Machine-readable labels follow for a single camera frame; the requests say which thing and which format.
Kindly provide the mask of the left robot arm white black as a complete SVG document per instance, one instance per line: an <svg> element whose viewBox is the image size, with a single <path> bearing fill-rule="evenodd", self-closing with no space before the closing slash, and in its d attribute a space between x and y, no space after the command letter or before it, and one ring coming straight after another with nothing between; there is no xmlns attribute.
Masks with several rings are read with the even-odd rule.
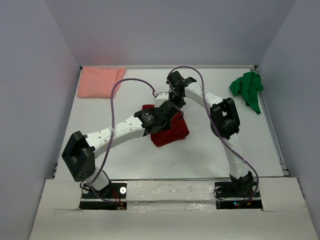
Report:
<svg viewBox="0 0 320 240"><path fill-rule="evenodd" d="M104 198L110 194L112 182L103 167L96 165L96 158L111 148L127 141L156 134L171 128L171 120L180 109L170 100L159 107L140 110L126 120L100 131L82 134L72 133L61 157L75 182L85 182L97 196Z"/></svg>

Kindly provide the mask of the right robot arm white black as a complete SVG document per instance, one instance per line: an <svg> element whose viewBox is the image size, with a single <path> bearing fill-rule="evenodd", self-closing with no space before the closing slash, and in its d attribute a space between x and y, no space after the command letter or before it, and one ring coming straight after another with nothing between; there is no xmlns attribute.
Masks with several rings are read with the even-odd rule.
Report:
<svg viewBox="0 0 320 240"><path fill-rule="evenodd" d="M257 192L257 183L253 174L257 172L242 156L239 139L240 118L232 98L221 98L205 90L204 80L198 83L192 77L184 78L177 70L167 76L169 97L179 107L185 104L185 98L202 106L210 121L210 127L221 141L229 165L229 189L239 198L251 200Z"/></svg>

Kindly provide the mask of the red t-shirt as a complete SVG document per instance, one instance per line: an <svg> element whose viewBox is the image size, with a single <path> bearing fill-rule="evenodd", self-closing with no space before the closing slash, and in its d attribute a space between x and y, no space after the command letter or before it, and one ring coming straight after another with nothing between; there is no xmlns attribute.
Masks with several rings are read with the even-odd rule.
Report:
<svg viewBox="0 0 320 240"><path fill-rule="evenodd" d="M179 119L179 117L181 116L180 113L178 113L171 120L171 129L162 130L161 124L155 117L154 104L145 104L142 106L142 110L149 111L151 115L154 117L153 121L156 123L156 125L148 126L147 132L148 134L150 134L151 141L157 147L162 147L172 142L183 140L190 133L185 122L184 116Z"/></svg>

